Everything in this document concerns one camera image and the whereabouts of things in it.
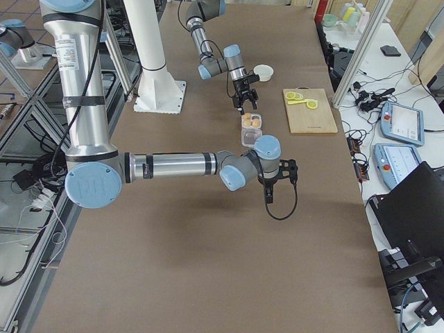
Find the label sticker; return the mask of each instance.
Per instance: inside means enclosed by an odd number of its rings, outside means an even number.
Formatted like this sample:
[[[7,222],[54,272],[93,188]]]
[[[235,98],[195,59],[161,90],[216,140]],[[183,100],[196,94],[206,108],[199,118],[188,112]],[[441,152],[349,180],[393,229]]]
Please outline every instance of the label sticker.
[[[151,179],[153,177],[150,166],[148,164],[143,163],[142,169],[144,171],[144,179]]]
[[[78,71],[76,40],[56,40],[58,69],[60,71]]]

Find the white bowl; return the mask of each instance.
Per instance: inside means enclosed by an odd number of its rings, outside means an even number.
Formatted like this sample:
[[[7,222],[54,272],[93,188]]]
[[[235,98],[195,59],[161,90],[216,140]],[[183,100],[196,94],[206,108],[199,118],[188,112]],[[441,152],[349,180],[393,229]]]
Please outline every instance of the white bowl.
[[[257,65],[255,68],[253,68],[253,71],[255,74],[259,75],[259,81],[261,82],[270,80],[274,73],[273,68],[268,65]]]

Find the robotic arm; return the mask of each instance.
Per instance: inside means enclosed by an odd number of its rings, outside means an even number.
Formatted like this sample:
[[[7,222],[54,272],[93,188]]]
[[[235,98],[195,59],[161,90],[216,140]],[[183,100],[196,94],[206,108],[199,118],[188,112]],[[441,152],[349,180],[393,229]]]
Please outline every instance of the robotic arm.
[[[187,10],[187,28],[191,33],[200,58],[198,67],[200,77],[207,80],[226,71],[230,72],[234,85],[234,95],[231,96],[233,106],[244,114],[244,103],[250,101],[253,109],[257,109],[257,92],[250,88],[250,84],[259,81],[259,76],[249,74],[244,67],[241,50],[238,45],[224,48],[223,57],[216,58],[211,43],[205,34],[203,22],[206,22],[225,13],[224,0],[197,0]]]
[[[40,0],[44,27],[55,39],[63,103],[69,122],[71,147],[65,153],[68,197],[86,208],[104,207],[119,195],[122,183],[170,176],[205,176],[219,173],[235,191],[258,177],[264,191],[290,178],[296,187],[296,163],[280,160],[279,141],[259,138],[253,150],[238,157],[230,152],[189,154],[119,153],[111,144],[103,97],[98,36],[104,1]],[[292,176],[283,171],[292,165]]]
[[[0,50],[10,58],[19,53],[24,62],[35,62],[42,58],[33,36],[19,19],[0,22]]]

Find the brown table surface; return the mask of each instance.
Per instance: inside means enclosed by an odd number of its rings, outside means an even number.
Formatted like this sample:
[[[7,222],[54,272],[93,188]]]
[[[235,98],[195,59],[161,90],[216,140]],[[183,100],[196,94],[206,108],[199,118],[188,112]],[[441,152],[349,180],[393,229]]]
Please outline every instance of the brown table surface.
[[[188,82],[182,113],[127,105],[113,142],[135,153],[240,153],[226,77],[199,79],[177,7],[167,5],[161,31],[169,71]],[[220,47],[239,44],[247,68],[275,69],[255,83],[258,111],[282,157],[297,159],[297,212],[269,218],[256,181],[235,193],[218,176],[126,185],[111,206],[82,211],[33,331],[396,332],[343,133],[289,134],[283,88],[332,95],[311,13],[232,5],[205,29]],[[271,210],[283,215],[292,204],[289,183],[280,182]]]

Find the wooden cutting board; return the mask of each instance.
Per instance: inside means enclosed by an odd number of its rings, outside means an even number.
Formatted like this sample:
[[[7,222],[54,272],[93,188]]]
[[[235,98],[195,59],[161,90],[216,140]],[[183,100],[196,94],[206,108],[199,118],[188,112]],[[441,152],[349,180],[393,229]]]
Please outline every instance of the wooden cutting board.
[[[318,107],[310,110],[305,103],[288,105],[287,92],[299,92],[304,99],[316,99]],[[284,89],[283,97],[290,133],[338,133],[324,89]]]

